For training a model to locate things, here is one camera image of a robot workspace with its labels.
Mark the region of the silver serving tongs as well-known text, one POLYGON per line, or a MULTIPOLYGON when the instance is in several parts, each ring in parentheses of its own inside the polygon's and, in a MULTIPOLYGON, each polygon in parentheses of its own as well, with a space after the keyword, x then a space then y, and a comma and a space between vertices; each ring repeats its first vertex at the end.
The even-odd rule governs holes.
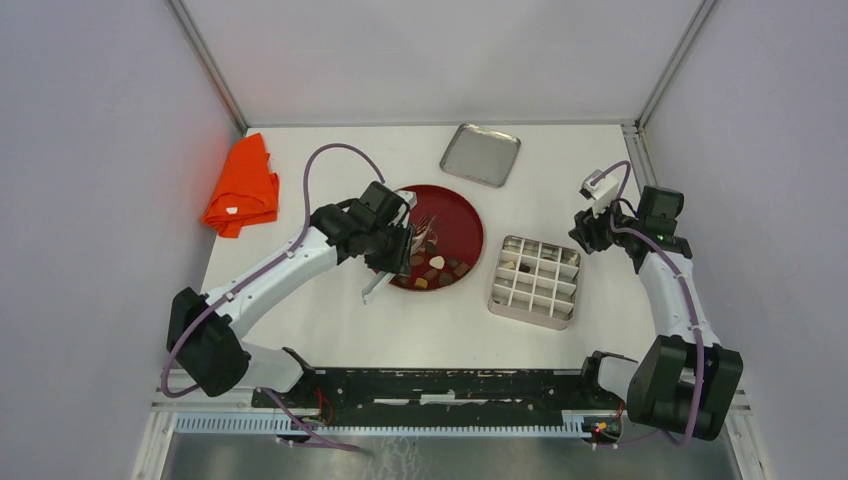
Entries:
POLYGON ((434 223, 435 218, 425 214, 419 224, 403 220, 388 227, 386 244, 364 257, 366 266, 376 272, 375 277, 361 291, 364 305, 372 304, 377 293, 393 278, 410 275, 411 257, 423 247, 433 232, 434 223))

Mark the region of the red round plate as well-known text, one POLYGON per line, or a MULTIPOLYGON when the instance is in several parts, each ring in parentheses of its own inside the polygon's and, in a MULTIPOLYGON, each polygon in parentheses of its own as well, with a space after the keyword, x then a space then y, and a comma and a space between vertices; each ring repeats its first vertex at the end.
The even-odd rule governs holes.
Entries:
POLYGON ((412 292, 431 292, 455 285, 467 277, 480 260, 485 246, 483 222, 472 204, 460 194, 437 185, 410 185, 406 190, 417 194, 417 204, 412 209, 410 223, 419 224, 425 214, 435 218, 433 232, 423 247, 411 257, 411 273, 408 277, 397 276, 389 283, 398 289, 412 292), (434 256, 442 256, 445 267, 433 269, 429 261, 434 256), (453 270, 461 263, 467 263, 471 269, 461 278, 453 270), (438 276, 452 274, 454 283, 439 287, 438 276), (428 281, 427 289, 416 289, 414 282, 418 278, 428 281))

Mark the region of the pink tin box with dividers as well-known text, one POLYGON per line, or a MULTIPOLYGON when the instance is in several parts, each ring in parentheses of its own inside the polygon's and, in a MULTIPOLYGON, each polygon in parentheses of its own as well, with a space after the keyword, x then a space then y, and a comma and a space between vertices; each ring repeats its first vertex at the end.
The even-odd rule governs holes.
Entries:
POLYGON ((491 314, 562 331, 576 310, 581 255, 578 251, 515 235, 506 236, 497 255, 488 296, 491 314), (501 267, 514 261, 515 269, 501 267), (530 273, 518 270, 529 265, 530 273))

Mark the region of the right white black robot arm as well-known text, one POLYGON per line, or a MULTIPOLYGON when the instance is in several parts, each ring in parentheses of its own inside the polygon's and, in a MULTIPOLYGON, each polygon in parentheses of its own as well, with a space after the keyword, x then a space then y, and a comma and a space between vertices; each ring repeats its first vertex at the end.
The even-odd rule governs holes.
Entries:
POLYGON ((678 443, 715 439, 743 373, 741 355, 722 346, 700 305, 692 251, 676 235, 682 193, 643 189, 634 215, 623 212, 615 183, 585 183, 591 206, 578 212, 570 237, 587 254, 622 248, 647 294, 656 338, 642 360, 596 351, 577 382, 580 400, 602 408, 615 397, 637 424, 678 434, 678 443))

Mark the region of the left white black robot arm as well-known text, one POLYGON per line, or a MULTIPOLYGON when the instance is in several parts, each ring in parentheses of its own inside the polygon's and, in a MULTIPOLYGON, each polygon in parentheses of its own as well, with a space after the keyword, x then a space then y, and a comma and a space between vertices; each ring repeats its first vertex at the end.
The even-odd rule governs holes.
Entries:
POLYGON ((235 387, 276 392, 290 407, 314 394, 313 368, 294 350, 245 341, 272 308, 313 278, 360 257, 375 277, 362 290, 364 304, 397 276, 411 272, 417 196, 374 181, 358 198, 309 214, 303 230, 240 276, 205 293, 187 287, 173 299, 166 348, 193 380, 187 393, 217 397, 235 387))

